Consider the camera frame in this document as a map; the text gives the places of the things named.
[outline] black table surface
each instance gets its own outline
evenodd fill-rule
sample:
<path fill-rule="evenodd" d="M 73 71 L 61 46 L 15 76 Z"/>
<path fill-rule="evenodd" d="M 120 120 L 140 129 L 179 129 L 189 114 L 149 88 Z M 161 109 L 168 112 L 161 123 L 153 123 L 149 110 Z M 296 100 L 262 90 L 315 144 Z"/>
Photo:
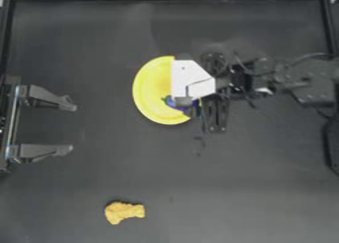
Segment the black table surface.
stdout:
<path fill-rule="evenodd" d="M 324 166 L 324 119 L 290 96 L 232 103 L 228 132 L 161 126 L 131 85 L 153 58 L 204 40 L 270 55 L 326 52 L 319 3 L 27 1 L 16 5 L 8 74 L 68 94 L 76 113 L 24 108 L 19 142 L 75 144 L 0 182 L 0 241 L 336 242 L 339 179 Z M 107 203 L 145 219 L 105 221 Z"/>

